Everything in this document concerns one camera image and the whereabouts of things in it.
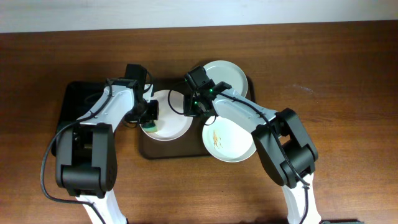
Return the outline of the green yellow sponge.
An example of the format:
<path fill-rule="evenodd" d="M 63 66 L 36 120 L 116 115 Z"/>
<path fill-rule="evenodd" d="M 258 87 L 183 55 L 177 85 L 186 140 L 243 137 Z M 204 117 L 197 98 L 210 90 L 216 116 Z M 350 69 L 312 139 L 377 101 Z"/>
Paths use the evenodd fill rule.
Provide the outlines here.
<path fill-rule="evenodd" d="M 147 133 L 155 133 L 158 131 L 157 126 L 153 120 L 146 122 L 144 124 L 141 124 L 141 128 L 143 131 Z"/>

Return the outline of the pink plate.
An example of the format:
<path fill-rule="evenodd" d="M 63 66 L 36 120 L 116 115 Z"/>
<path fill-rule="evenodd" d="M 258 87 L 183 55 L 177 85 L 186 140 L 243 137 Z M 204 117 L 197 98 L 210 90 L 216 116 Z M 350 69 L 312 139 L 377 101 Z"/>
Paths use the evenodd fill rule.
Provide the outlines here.
<path fill-rule="evenodd" d="M 144 133 L 157 141 L 171 141 L 183 136 L 193 122 L 192 117 L 179 115 L 170 108 L 168 95 L 169 90 L 159 90 L 152 97 L 159 102 L 159 118 L 154 120 L 158 131 Z"/>

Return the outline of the white cream plate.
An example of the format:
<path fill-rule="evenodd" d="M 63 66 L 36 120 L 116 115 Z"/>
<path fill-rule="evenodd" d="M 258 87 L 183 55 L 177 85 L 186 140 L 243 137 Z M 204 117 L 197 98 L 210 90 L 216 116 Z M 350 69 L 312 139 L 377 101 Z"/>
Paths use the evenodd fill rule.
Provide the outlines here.
<path fill-rule="evenodd" d="M 212 116 L 205 121 L 202 140 L 206 150 L 223 162 L 241 162 L 256 152 L 252 136 L 222 117 Z"/>

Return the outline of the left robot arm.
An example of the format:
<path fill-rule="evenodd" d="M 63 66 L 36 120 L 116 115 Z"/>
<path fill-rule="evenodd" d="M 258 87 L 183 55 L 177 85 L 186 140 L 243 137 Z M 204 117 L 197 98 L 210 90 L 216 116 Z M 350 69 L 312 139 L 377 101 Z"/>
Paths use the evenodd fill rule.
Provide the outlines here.
<path fill-rule="evenodd" d="M 118 163 L 114 132 L 125 116 L 140 122 L 148 114 L 152 87 L 137 79 L 110 79 L 95 102 L 55 141 L 55 179 L 93 223 L 127 223 L 113 187 Z"/>

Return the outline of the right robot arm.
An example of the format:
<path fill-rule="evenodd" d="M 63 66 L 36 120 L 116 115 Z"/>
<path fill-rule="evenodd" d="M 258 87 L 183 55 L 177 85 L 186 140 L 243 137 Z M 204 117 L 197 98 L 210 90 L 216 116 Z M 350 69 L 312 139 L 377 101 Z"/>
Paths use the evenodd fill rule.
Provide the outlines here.
<path fill-rule="evenodd" d="M 265 172 L 282 187 L 288 222 L 321 223 L 313 191 L 318 152 L 296 112 L 264 108 L 225 82 L 187 85 L 184 112 L 226 118 L 251 134 Z"/>

